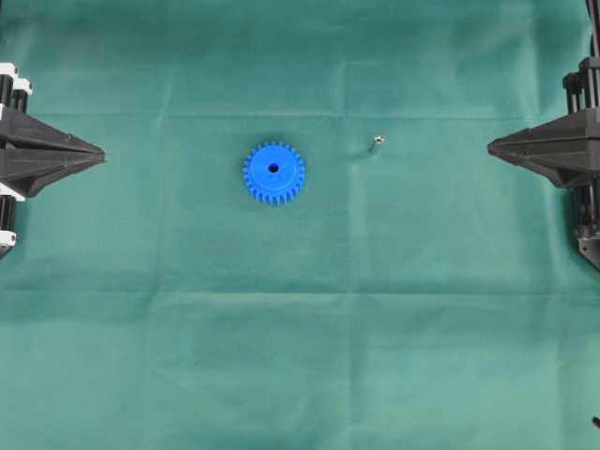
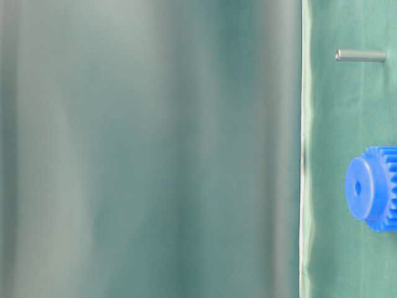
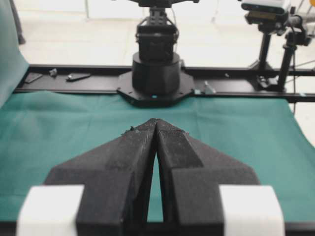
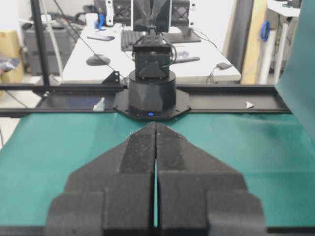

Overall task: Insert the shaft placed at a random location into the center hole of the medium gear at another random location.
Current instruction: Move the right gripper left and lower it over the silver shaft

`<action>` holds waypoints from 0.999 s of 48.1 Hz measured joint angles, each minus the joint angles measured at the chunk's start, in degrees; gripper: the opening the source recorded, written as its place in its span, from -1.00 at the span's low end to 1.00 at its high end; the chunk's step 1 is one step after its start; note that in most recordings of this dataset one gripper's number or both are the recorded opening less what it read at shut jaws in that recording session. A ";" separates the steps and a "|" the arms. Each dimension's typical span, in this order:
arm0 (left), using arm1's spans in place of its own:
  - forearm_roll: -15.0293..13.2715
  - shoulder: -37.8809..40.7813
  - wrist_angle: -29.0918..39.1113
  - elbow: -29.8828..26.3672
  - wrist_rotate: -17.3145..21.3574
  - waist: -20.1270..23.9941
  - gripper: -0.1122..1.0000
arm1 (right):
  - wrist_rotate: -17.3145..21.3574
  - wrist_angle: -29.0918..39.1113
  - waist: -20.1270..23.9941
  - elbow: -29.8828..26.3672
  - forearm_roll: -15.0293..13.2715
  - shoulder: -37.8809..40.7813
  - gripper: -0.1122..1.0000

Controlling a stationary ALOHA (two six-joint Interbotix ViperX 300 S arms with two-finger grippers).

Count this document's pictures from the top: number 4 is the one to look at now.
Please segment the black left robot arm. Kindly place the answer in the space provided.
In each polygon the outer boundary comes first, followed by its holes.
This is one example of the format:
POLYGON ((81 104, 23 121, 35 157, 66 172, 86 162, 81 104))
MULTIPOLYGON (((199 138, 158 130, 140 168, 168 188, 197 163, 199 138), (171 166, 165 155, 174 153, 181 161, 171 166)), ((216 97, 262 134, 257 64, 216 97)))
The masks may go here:
POLYGON ((115 95, 114 110, 138 120, 167 120, 191 110, 189 94, 177 89, 170 66, 177 58, 164 38, 171 26, 172 1, 133 0, 131 24, 144 35, 133 45, 135 70, 115 95))

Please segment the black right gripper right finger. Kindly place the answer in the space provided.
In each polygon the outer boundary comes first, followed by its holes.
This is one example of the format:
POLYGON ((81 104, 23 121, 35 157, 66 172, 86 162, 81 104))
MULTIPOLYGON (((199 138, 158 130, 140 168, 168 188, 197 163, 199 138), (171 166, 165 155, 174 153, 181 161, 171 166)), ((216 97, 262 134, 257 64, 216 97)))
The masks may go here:
POLYGON ((164 236, 264 236, 260 199, 243 175, 156 125, 159 227, 164 236))

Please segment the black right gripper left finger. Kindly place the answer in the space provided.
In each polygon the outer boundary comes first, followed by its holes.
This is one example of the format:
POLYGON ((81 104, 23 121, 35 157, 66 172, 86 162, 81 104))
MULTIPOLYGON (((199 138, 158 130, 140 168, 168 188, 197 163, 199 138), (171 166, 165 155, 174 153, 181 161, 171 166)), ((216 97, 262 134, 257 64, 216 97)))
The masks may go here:
POLYGON ((147 236, 153 226, 156 124, 73 171, 47 215, 47 236, 147 236))

